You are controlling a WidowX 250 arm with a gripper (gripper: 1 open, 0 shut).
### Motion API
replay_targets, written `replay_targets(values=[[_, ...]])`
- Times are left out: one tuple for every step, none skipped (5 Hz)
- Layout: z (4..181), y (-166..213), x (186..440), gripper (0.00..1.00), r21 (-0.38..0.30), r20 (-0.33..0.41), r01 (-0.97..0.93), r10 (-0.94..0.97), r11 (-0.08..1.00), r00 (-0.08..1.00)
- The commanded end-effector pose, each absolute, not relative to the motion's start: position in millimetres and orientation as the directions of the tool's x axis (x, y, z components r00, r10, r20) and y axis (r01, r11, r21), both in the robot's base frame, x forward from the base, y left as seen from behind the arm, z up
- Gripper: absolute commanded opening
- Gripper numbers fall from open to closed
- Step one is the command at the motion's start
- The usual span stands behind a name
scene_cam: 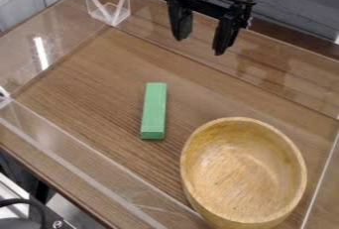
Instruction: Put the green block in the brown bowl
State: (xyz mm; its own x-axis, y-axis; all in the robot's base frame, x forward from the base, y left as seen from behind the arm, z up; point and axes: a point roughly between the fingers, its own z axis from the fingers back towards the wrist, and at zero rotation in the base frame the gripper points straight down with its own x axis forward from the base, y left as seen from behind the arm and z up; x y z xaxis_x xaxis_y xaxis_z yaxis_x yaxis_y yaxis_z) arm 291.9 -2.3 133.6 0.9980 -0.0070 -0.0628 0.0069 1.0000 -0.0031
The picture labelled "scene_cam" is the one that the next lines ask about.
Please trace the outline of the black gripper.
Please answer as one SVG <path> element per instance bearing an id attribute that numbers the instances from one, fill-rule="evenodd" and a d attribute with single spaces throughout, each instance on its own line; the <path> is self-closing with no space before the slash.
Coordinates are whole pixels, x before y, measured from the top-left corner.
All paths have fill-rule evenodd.
<path id="1" fill-rule="evenodd" d="M 256 0 L 167 0 L 171 31 L 182 41 L 193 32 L 194 12 L 221 20 L 213 49 L 221 56 L 236 43 L 241 27 L 250 25 Z"/>

